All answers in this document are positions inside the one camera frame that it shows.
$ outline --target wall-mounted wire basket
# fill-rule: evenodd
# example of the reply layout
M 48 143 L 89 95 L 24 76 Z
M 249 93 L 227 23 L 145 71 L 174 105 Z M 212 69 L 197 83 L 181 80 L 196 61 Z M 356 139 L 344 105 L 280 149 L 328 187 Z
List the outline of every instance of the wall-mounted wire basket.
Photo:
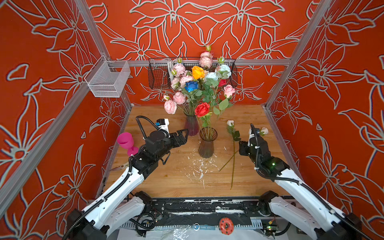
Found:
M 102 56 L 84 78 L 95 97 L 120 97 L 129 78 L 131 69 L 127 61 L 122 68 L 110 67 L 110 62 Z
M 186 70 L 192 71 L 193 66 L 200 66 L 199 63 L 200 57 L 184 57 L 183 65 Z M 226 80 L 226 85 L 232 85 L 236 87 L 237 83 L 237 67 L 235 65 L 235 59 L 226 59 L 224 63 L 218 63 L 217 60 L 214 60 L 210 69 L 211 72 L 214 72 L 215 69 L 220 65 L 228 65 L 231 69 L 231 76 Z M 173 65 L 177 63 L 177 58 L 150 58 L 149 59 L 149 68 L 148 68 L 148 81 L 149 87 L 151 89 L 169 89 L 170 86 L 170 71 L 173 68 Z

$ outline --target wooden table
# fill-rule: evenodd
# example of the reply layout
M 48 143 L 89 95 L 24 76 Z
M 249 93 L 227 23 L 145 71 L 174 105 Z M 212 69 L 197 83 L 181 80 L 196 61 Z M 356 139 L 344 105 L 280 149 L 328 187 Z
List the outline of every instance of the wooden table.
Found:
M 156 122 L 159 118 L 169 119 L 169 132 L 183 129 L 185 115 L 177 110 L 174 115 L 167 114 L 163 106 L 134 106 L 129 116 L 126 132 L 134 138 L 135 146 L 144 144 L 135 117 L 143 115 Z M 145 191 L 151 197 L 218 197 L 218 196 L 260 196 L 268 190 L 279 195 L 289 195 L 284 189 L 271 180 L 260 177 L 253 169 L 254 164 L 249 157 L 235 155 L 235 173 L 231 189 L 232 167 L 231 160 L 220 172 L 219 169 L 233 155 L 232 136 L 227 132 L 227 120 L 235 121 L 235 129 L 240 131 L 240 137 L 248 140 L 250 123 L 255 127 L 266 127 L 269 133 L 264 137 L 268 142 L 272 155 L 285 161 L 283 153 L 272 132 L 264 111 L 260 105 L 234 105 L 225 110 L 215 125 L 218 137 L 215 140 L 215 153 L 211 158 L 199 156 L 199 135 L 189 136 L 188 142 L 171 150 L 166 165 L 159 162 L 158 168 L 133 193 Z M 144 130 L 149 134 L 154 131 L 144 119 L 141 121 Z M 128 161 L 127 150 L 119 147 L 112 168 Z M 114 183 L 124 170 L 111 171 L 106 181 L 105 189 Z

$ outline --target glass vase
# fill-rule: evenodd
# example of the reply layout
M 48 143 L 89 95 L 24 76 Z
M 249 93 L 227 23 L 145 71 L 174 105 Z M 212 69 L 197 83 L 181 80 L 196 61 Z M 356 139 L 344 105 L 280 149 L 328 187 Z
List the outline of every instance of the glass vase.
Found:
M 198 119 L 195 115 L 195 112 L 194 111 L 193 111 L 193 113 L 190 112 L 189 107 L 186 107 L 184 114 L 187 117 L 185 119 L 184 128 L 188 129 L 188 136 L 195 136 L 196 134 L 198 134 L 199 129 L 200 129 L 199 122 L 198 122 Z
M 200 130 L 199 155 L 203 158 L 212 157 L 215 152 L 214 141 L 217 139 L 217 131 L 211 127 Z

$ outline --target yellow rose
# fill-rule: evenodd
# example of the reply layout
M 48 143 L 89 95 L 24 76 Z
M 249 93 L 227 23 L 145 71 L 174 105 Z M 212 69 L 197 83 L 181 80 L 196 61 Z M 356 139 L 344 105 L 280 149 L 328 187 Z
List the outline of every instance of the yellow rose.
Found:
M 199 66 L 192 67 L 192 76 L 194 79 L 199 79 L 205 77 L 204 69 Z

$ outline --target floral wall pattern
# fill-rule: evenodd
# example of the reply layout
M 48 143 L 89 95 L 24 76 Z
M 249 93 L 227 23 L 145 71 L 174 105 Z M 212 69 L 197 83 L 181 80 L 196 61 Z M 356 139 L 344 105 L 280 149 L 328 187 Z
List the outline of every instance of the floral wall pattern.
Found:
M 0 187 L 100 57 L 73 0 L 0 3 Z M 59 239 L 66 217 L 93 199 L 127 109 L 84 98 L 6 214 L 0 239 Z
M 384 238 L 384 3 L 335 0 L 271 112 L 304 180 Z
M 319 0 L 209 3 L 203 0 L 87 0 L 87 3 L 114 60 L 199 56 L 207 44 L 212 45 L 214 57 L 283 59 L 291 56 Z M 235 101 L 265 103 L 282 69 L 280 66 L 240 67 Z M 149 89 L 147 69 L 135 67 L 131 74 L 133 79 L 128 80 L 126 86 L 131 102 L 161 104 L 153 96 L 162 91 Z

